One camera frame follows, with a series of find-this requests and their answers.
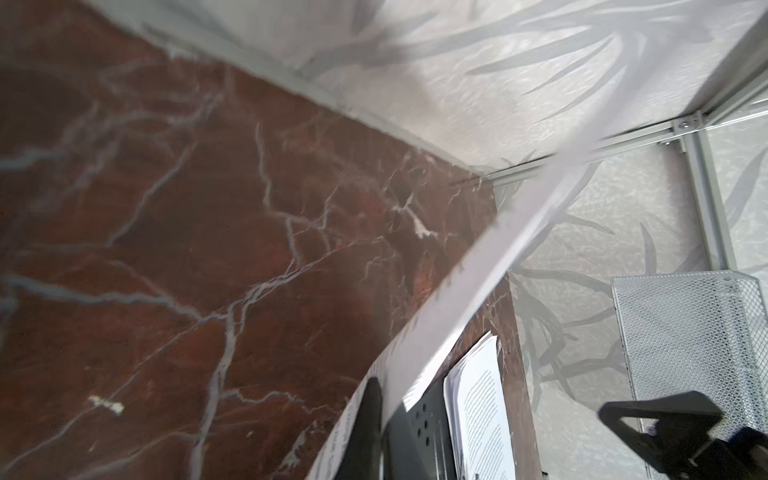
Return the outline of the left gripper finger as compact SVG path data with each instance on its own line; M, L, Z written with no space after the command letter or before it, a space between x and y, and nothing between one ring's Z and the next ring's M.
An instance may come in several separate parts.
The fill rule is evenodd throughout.
M382 467L382 405L380 382L367 380L335 480L376 480Z

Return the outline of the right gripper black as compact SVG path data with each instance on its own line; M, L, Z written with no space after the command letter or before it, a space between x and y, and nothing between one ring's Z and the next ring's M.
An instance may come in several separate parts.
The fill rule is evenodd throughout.
M743 427L727 441L710 437L723 412L689 391L646 401L609 402L601 422L670 479L767 480L767 435Z

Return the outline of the blue folder black inside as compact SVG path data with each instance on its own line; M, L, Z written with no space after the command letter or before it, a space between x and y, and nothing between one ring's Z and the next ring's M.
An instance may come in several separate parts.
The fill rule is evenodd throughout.
M457 478L443 378L434 381L409 409L401 406L383 436L383 478Z

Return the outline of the paper sheet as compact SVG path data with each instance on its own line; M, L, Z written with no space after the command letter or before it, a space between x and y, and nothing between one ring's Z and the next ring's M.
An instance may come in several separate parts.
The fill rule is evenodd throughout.
M308 478L335 477L369 378L377 378L382 388L382 433L401 406L408 409L422 397L466 325L527 245L562 208L599 141L639 91L669 63L673 51L693 31L694 23L721 6L719 1L689 4L683 20L663 43L628 70L598 112L566 138L540 173L521 188L517 200L497 215L370 366L314 460Z
M486 332L443 380L459 479L516 477L497 341L496 335Z

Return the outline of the paper sheet back top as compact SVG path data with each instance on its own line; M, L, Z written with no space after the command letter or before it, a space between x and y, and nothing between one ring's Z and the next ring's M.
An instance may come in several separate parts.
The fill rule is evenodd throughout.
M719 1L689 4L683 20L663 43L628 70L598 112L566 138L540 173L521 188L517 200L497 215L370 366L314 460L308 478L335 477L369 378L377 378L382 388L382 433L401 406L408 409L422 397L466 325L527 245L562 208L599 141L639 91L669 63L673 51L693 31L694 23L721 6Z

